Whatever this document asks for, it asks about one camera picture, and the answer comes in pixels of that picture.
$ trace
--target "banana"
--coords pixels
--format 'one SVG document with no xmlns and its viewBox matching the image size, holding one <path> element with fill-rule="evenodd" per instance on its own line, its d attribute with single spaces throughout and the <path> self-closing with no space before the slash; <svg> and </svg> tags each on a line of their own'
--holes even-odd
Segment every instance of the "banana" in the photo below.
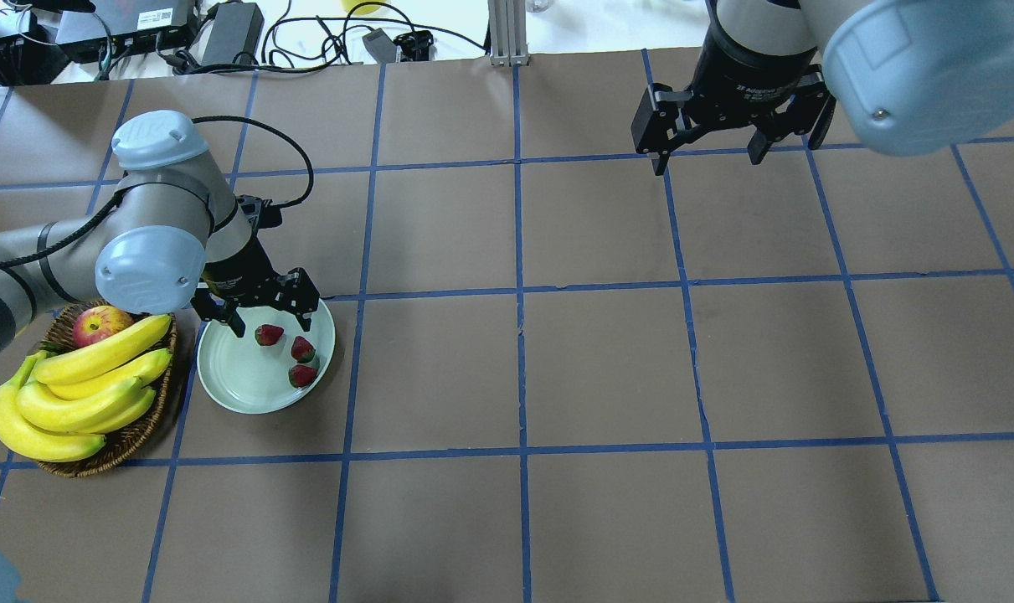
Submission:
<svg viewBox="0 0 1014 603">
<path fill-rule="evenodd" d="M 142 399 L 142 382 L 137 377 L 113 383 L 79 400 L 63 400 L 49 392 L 43 383 L 28 381 L 16 394 L 16 405 L 28 422 L 41 429 L 82 432 L 90 425 L 113 419 L 139 399 Z"/>
<path fill-rule="evenodd" d="M 31 425 L 19 413 L 16 396 L 45 352 L 27 356 L 11 379 L 0 386 L 0 440 L 14 453 L 38 461 L 80 461 L 104 447 L 104 436 L 96 434 L 51 434 Z"/>
<path fill-rule="evenodd" d="M 150 409 L 151 405 L 153 405 L 153 400 L 156 399 L 156 397 L 157 393 L 153 387 L 146 387 L 142 390 L 142 397 L 139 398 L 139 400 L 134 404 L 122 409 L 120 414 L 117 414 L 107 421 L 90 425 L 90 427 L 86 427 L 84 431 L 90 432 L 90 434 L 112 434 L 112 432 L 116 432 L 117 429 L 126 427 L 128 424 L 134 423 L 139 417 L 146 414 L 147 409 Z"/>
<path fill-rule="evenodd" d="M 32 377 L 49 385 L 71 385 L 105 374 L 157 343 L 169 325 L 168 314 L 148 316 L 96 344 L 42 360 Z"/>
<path fill-rule="evenodd" d="M 144 387 L 153 383 L 165 373 L 171 356 L 168 349 L 161 348 L 144 353 L 144 355 L 138 356 L 138 358 L 131 360 L 131 362 L 124 366 L 110 370 L 105 374 L 97 375 L 97 377 L 93 377 L 92 379 L 71 383 L 70 385 L 51 384 L 49 385 L 49 390 L 65 400 L 78 400 L 79 398 L 93 396 L 94 393 L 100 392 L 101 389 L 104 389 L 108 385 L 131 377 L 137 377 Z"/>
</svg>

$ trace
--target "white label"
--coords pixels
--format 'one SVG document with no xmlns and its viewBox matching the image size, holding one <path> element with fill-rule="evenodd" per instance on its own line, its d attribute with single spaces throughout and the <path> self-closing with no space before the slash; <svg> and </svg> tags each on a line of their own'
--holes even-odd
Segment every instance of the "white label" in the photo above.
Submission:
<svg viewBox="0 0 1014 603">
<path fill-rule="evenodd" d="M 170 24 L 170 8 L 163 8 L 160 11 L 145 11 L 138 13 L 138 30 L 153 29 L 154 26 L 164 26 Z"/>
</svg>

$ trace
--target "brown basket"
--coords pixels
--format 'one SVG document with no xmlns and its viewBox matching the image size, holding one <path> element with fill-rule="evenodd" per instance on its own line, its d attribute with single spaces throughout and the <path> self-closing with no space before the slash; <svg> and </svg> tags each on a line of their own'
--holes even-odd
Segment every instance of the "brown basket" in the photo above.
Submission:
<svg viewBox="0 0 1014 603">
<path fill-rule="evenodd" d="M 56 352 L 58 355 L 73 351 L 74 341 L 71 338 L 71 332 L 74 330 L 74 320 L 84 310 L 104 304 L 107 303 L 103 299 L 99 299 L 99 301 L 89 301 L 85 302 L 85 304 L 67 306 L 56 317 L 51 327 L 49 327 L 49 330 L 45 333 L 45 340 L 41 342 L 39 348 Z M 141 316 L 134 316 L 134 319 L 135 321 L 139 321 L 147 316 L 148 314 L 142 314 Z M 176 364 L 175 343 L 177 340 L 178 330 L 175 325 L 175 316 L 172 314 L 172 321 L 170 322 L 168 332 L 150 347 L 150 350 L 168 348 L 172 353 L 172 362 L 165 369 L 165 373 L 153 382 L 153 387 L 157 390 L 157 398 L 153 400 L 153 405 L 150 406 L 150 409 L 147 409 L 146 414 L 139 417 L 134 423 L 128 424 L 127 427 L 122 427 L 116 432 L 112 432 L 112 434 L 105 434 L 104 447 L 100 451 L 97 451 L 97 454 L 89 458 L 71 462 L 37 461 L 37 464 L 42 469 L 54 475 L 85 477 L 113 469 L 114 466 L 120 465 L 121 462 L 131 458 L 135 454 L 135 451 L 138 451 L 150 439 L 150 436 L 153 435 L 158 425 L 161 424 L 161 420 L 168 414 L 166 409 L 168 409 L 169 401 L 176 398 L 175 396 L 170 396 L 173 382 L 170 374 L 172 374 L 172 369 Z"/>
</svg>

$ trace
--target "apple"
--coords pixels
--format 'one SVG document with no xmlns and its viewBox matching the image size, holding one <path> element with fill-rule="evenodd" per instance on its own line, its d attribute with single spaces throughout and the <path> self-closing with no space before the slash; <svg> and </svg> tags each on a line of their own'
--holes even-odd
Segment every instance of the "apple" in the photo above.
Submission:
<svg viewBox="0 0 1014 603">
<path fill-rule="evenodd" d="M 131 314 L 116 306 L 93 306 L 74 319 L 71 340 L 74 340 L 75 348 L 85 348 L 104 340 L 105 336 L 116 335 L 132 324 L 135 324 L 135 319 Z"/>
</svg>

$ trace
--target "plate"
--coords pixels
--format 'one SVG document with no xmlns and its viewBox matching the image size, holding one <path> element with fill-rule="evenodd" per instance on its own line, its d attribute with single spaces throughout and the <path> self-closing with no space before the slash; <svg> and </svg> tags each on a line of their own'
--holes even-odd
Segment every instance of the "plate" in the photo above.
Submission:
<svg viewBox="0 0 1014 603">
<path fill-rule="evenodd" d="M 239 340 L 227 325 L 210 321 L 198 344 L 198 378 L 205 392 L 216 403 L 242 412 L 263 414 L 301 400 L 324 376 L 335 351 L 335 321 L 323 301 L 312 314 L 309 332 L 287 312 L 258 306 L 238 308 L 246 323 L 246 334 Z M 274 346 L 258 346 L 254 331 L 262 324 L 281 325 L 284 335 Z M 291 358 L 291 344 L 302 335 L 316 349 L 316 378 L 301 389 L 292 387 L 287 371 L 297 364 Z"/>
</svg>

